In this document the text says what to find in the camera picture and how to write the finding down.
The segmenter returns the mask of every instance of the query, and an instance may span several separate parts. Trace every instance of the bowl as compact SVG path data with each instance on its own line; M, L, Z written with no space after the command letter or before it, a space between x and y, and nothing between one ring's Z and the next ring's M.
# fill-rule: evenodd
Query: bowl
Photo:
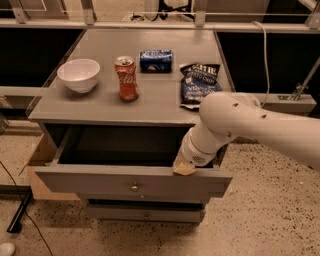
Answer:
M58 69L58 77L69 89L78 93L91 91L98 83L100 65L91 59L76 59Z

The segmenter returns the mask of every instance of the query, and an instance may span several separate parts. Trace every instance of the drawer knob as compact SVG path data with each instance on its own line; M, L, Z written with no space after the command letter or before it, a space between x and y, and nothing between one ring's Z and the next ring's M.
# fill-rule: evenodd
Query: drawer knob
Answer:
M131 190L132 192L138 192L139 189L140 189L140 188L138 187L138 184L137 184L136 182L134 182L134 183L132 184L131 188L130 188L130 190Z

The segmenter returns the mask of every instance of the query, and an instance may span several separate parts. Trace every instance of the red soda can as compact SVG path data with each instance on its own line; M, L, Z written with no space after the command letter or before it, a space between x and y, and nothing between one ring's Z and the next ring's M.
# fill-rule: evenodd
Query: red soda can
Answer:
M136 82L136 64L130 56L120 56L114 62L119 77L120 99L124 102L134 101L139 97Z

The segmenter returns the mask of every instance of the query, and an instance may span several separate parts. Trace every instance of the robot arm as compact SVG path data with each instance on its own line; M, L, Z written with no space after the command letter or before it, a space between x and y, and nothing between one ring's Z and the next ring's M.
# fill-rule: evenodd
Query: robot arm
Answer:
M320 170L320 120L261 109L251 94L215 92L203 99L200 121L185 135L174 171L188 175L205 166L237 137L257 140Z

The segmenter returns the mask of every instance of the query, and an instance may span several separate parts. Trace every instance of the cabinet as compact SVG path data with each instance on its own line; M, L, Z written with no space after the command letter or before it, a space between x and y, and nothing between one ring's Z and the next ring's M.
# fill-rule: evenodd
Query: cabinet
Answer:
M171 49L173 71L144 74L138 54ZM123 103L113 61L134 56L140 97ZM201 222L212 197L222 197L229 172L211 164L190 176L175 175L172 163L184 134L199 119L180 108L179 65L221 64L218 80L230 90L215 41L207 30L88 30L69 59L91 58L102 67L98 85L77 94L58 78L29 118L38 122L57 151L35 173L58 193L75 193L102 219Z

